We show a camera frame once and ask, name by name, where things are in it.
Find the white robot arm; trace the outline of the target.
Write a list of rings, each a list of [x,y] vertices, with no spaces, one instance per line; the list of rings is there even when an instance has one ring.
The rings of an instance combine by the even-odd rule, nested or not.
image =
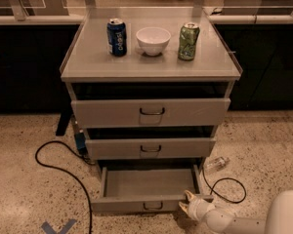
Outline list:
[[[203,222],[213,234],[293,234],[293,190],[273,198],[264,217],[238,216],[228,207],[208,202],[185,191],[187,201],[180,209],[196,222]]]

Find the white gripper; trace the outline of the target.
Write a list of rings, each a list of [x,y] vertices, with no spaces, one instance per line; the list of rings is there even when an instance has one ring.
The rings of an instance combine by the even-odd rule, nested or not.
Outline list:
[[[180,202],[179,207],[191,219],[200,221],[209,212],[215,209],[215,205],[207,202],[202,198],[195,198],[195,195],[190,191],[185,191],[188,199],[188,204]]]

